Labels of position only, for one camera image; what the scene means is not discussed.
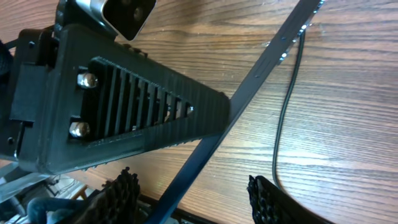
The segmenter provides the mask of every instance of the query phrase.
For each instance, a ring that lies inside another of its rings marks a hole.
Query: black wire
[[[284,190],[283,186],[280,184],[280,181],[278,178],[278,173],[277,173],[277,167],[276,167],[277,158],[278,158],[279,140],[280,140],[280,135],[282,133],[282,126],[284,123],[286,108],[287,108],[287,105],[289,104],[290,96],[292,95],[293,87],[296,82],[297,74],[299,72],[301,58],[303,55],[304,42],[305,42],[305,31],[302,32],[302,34],[300,35],[300,45],[298,46],[296,64],[294,65],[292,79],[290,81],[289,88],[287,89],[284,104],[282,106],[282,109],[280,110],[278,128],[277,128],[276,137],[275,137],[274,155],[272,156],[272,178],[274,179],[275,186],[277,186],[283,192],[285,192],[285,190]]]

